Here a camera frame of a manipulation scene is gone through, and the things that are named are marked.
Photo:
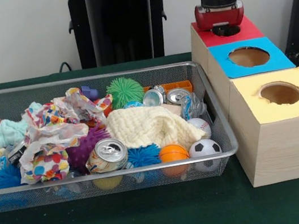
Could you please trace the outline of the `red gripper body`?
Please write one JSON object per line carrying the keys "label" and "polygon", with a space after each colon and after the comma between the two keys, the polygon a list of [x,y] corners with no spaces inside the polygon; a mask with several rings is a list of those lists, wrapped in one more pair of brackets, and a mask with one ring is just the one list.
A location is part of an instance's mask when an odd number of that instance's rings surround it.
{"label": "red gripper body", "polygon": [[208,31],[218,26],[240,25],[244,18],[244,6],[240,0],[233,5],[216,9],[196,6],[194,14],[198,28]]}

